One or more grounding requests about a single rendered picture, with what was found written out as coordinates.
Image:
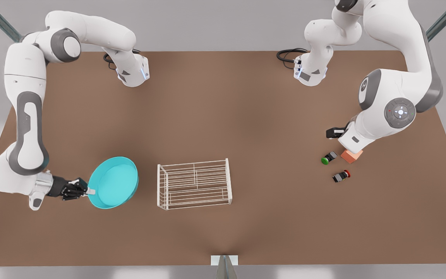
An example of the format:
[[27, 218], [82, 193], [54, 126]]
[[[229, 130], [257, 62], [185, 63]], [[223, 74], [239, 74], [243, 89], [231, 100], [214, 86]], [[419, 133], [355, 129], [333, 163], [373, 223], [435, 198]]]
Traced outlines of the teal round plate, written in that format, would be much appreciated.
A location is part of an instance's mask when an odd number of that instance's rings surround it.
[[108, 210], [130, 200], [139, 183], [134, 162], [126, 157], [113, 157], [101, 163], [92, 173], [88, 188], [94, 190], [88, 195], [96, 208]]

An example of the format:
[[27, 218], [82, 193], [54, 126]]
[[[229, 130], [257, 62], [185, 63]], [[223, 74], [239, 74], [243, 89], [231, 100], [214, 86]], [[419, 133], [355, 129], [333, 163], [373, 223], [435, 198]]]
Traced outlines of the orange block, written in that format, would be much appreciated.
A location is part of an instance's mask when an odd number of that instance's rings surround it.
[[348, 163], [353, 163], [356, 161], [359, 156], [363, 153], [363, 150], [360, 150], [358, 153], [352, 153], [349, 150], [344, 150], [342, 154], [340, 155], [341, 158], [343, 158]]

